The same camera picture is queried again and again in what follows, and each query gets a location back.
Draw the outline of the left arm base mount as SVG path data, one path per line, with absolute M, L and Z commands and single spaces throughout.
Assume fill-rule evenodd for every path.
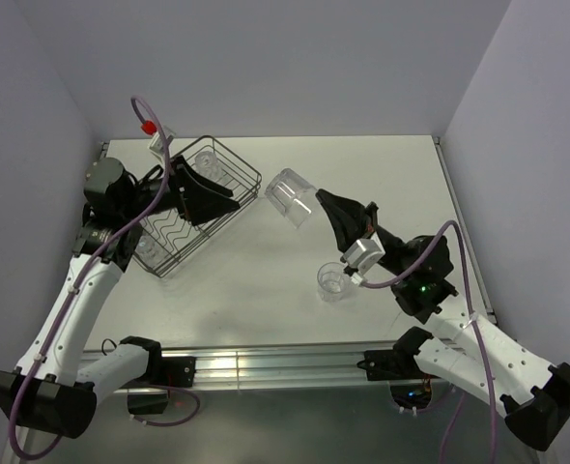
M 141 390 L 147 389 L 149 385 L 190 388 L 194 381 L 195 367 L 196 358 L 192 356 L 163 358 L 154 378 L 139 378 L 126 384 L 130 390 L 137 390 L 127 395 L 128 411 L 138 416 L 163 414 L 173 399 L 173 393 L 169 390 Z

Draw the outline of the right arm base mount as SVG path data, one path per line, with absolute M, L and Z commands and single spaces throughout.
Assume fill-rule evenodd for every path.
M 414 359 L 419 353 L 419 350 L 405 349 L 367 350 L 356 367 L 365 373 L 369 382 L 439 379 L 420 369 Z

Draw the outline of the small clear glass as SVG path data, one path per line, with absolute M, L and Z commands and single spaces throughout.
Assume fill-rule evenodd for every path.
M 155 268 L 162 260 L 161 246 L 148 234 L 141 236 L 135 252 L 146 267 Z

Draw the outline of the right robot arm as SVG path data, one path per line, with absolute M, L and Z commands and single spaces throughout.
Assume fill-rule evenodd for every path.
M 417 320 L 381 362 L 367 359 L 370 377 L 430 374 L 486 402 L 526 446 L 546 451 L 570 418 L 570 364 L 553 364 L 520 345 L 472 303 L 469 273 L 462 291 L 449 282 L 448 220 L 432 235 L 407 242 L 382 228 L 375 203 L 325 189 L 315 194 L 332 227 L 343 273 L 365 289 L 389 289 Z

